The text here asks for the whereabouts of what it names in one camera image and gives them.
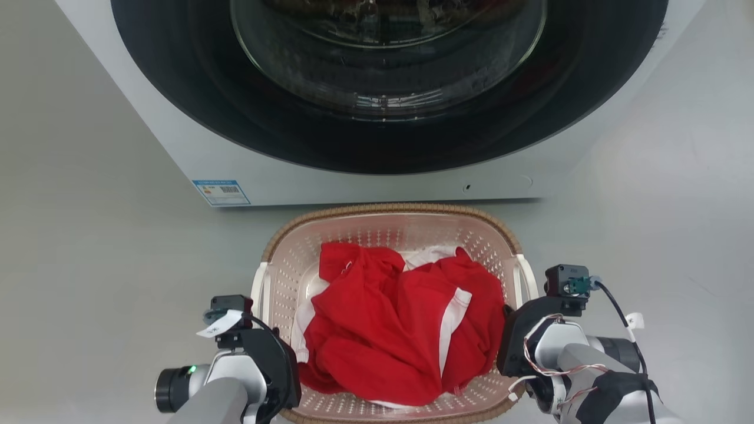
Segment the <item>plastic laundry basket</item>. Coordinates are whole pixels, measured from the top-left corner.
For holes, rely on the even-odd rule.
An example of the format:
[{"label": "plastic laundry basket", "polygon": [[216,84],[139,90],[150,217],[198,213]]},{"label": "plastic laundry basket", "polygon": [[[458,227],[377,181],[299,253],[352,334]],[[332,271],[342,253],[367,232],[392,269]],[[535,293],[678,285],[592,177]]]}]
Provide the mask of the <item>plastic laundry basket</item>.
[{"label": "plastic laundry basket", "polygon": [[[461,245],[473,260],[500,278],[506,304],[517,308],[537,296],[531,267],[500,221],[472,207],[445,204],[374,204],[338,207],[296,218],[270,240],[254,276],[253,313],[290,343],[296,308],[319,279],[320,245],[328,241],[384,246],[412,253],[439,244]],[[323,395],[302,387],[299,407],[281,414],[298,424],[327,422],[441,422],[463,424],[491,419],[513,403],[513,379],[495,367],[472,380],[462,396],[444,394],[433,404],[393,410],[350,393]],[[517,394],[523,393],[520,385]]]}]

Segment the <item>front-load washing machine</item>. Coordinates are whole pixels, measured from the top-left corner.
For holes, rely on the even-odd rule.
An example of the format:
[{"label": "front-load washing machine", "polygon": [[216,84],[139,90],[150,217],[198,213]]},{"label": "front-load washing machine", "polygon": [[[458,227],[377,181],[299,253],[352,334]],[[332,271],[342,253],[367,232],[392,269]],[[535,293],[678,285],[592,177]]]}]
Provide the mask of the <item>front-load washing machine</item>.
[{"label": "front-load washing machine", "polygon": [[213,206],[553,192],[704,0],[57,0]]}]

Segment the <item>wire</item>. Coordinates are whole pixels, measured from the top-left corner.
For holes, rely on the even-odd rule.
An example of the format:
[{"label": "wire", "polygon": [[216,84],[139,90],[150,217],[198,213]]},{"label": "wire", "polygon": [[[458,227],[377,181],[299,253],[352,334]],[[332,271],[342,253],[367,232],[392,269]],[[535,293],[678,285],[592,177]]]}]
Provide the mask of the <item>wire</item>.
[{"label": "wire", "polygon": [[539,329],[539,327],[542,326],[547,320],[555,319],[557,321],[562,321],[564,319],[563,314],[550,314],[545,315],[537,324],[535,324],[534,327],[523,337],[523,355],[524,358],[529,362],[529,365],[534,368],[535,371],[542,374],[543,376],[567,376],[570,374],[575,374],[578,372],[581,372],[583,370],[589,369],[589,368],[597,368],[598,370],[602,371],[603,373],[608,372],[608,368],[603,364],[591,364],[591,365],[579,365],[576,368],[572,368],[570,370],[565,371],[555,371],[555,370],[548,370],[547,368],[542,368],[539,365],[537,365],[533,360],[531,354],[529,354],[529,337],[533,336],[534,333]]},{"label": "wire", "polygon": [[536,378],[537,376],[523,376],[517,379],[516,381],[514,381],[513,384],[508,386],[508,399],[510,399],[513,402],[518,401],[518,395],[513,393],[513,389],[515,389],[516,386],[518,386],[523,381],[526,381],[528,379],[536,379]]},{"label": "wire", "polygon": [[558,404],[557,408],[558,408],[558,409],[560,409],[560,408],[562,408],[562,406],[563,406],[564,404],[567,404],[567,403],[569,403],[569,402],[573,402],[573,400],[574,400],[574,399],[576,399],[576,398],[578,398],[579,396],[581,396],[581,395],[585,395],[585,394],[587,394],[587,393],[589,393],[589,392],[594,392],[595,390],[597,390],[597,387],[590,387],[590,388],[588,388],[588,389],[579,390],[578,392],[574,393],[574,395],[573,395],[573,396],[571,396],[570,398],[568,398],[568,399],[565,399],[564,401],[560,402],[560,403]]},{"label": "wire", "polygon": [[[636,342],[636,338],[633,336],[633,331],[631,331],[631,328],[628,325],[628,321],[626,321],[626,316],[623,314],[623,311],[621,311],[621,307],[618,306],[618,302],[612,296],[612,293],[610,293],[610,290],[608,290],[608,288],[605,287],[605,285],[602,282],[594,281],[594,285],[596,285],[597,287],[602,289],[602,291],[605,292],[605,295],[608,297],[608,299],[610,299],[610,303],[613,304],[613,306],[615,307],[615,310],[618,312],[618,315],[621,317],[621,322],[623,322],[623,326],[625,326],[626,330],[628,331],[631,343],[633,344],[633,348],[636,350],[636,354],[639,356],[639,363],[642,365],[644,376],[648,377],[647,363],[644,362],[644,355],[642,355],[642,350],[639,349],[639,344]],[[646,378],[643,385],[644,385],[644,393],[646,393],[647,395],[647,408],[649,409],[649,422],[651,424],[657,424],[654,418],[654,402],[652,401],[652,392],[649,388],[649,383],[647,382]]]},{"label": "wire", "polygon": [[275,334],[275,332],[262,320],[255,317],[254,315],[251,315],[248,312],[241,313],[241,317],[243,319],[251,320],[255,324],[259,325],[263,330],[266,330],[270,335],[272,335],[272,338],[275,340],[275,343],[277,343],[277,347],[280,349],[280,353],[283,354],[283,360],[285,362],[285,389],[282,391],[284,394],[284,397],[280,400],[277,406],[272,408],[272,410],[265,415],[263,419],[257,418],[257,422],[270,422],[271,419],[273,419],[284,407],[285,401],[288,399],[288,393],[290,392],[290,380],[291,380],[291,365],[290,365],[290,358],[288,357],[288,350],[285,349],[285,346],[283,346],[283,342],[280,340],[280,337]]}]

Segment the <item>red clothing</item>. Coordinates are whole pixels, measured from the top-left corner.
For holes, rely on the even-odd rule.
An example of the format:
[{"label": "red clothing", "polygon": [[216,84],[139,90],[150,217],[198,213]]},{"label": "red clothing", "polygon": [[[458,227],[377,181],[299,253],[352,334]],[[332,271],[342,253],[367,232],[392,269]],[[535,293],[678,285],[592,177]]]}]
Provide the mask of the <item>red clothing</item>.
[{"label": "red clothing", "polygon": [[490,370],[504,325],[500,281],[461,248],[455,257],[403,267],[384,247],[322,245],[320,277],[330,286],[311,300],[302,383],[421,406]]}]

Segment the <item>floor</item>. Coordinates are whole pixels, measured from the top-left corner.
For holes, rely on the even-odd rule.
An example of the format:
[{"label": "floor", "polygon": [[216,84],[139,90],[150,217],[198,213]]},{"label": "floor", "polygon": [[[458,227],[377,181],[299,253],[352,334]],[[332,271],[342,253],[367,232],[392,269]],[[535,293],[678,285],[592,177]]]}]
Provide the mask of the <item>floor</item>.
[{"label": "floor", "polygon": [[[537,275],[588,266],[687,423],[749,422],[754,4],[710,0],[624,122],[543,201],[482,203]],[[157,424],[160,370],[207,361],[211,296],[315,207],[214,210],[51,0],[0,0],[0,421]],[[622,336],[600,296],[587,331]],[[529,399],[496,420],[553,422]]]}]

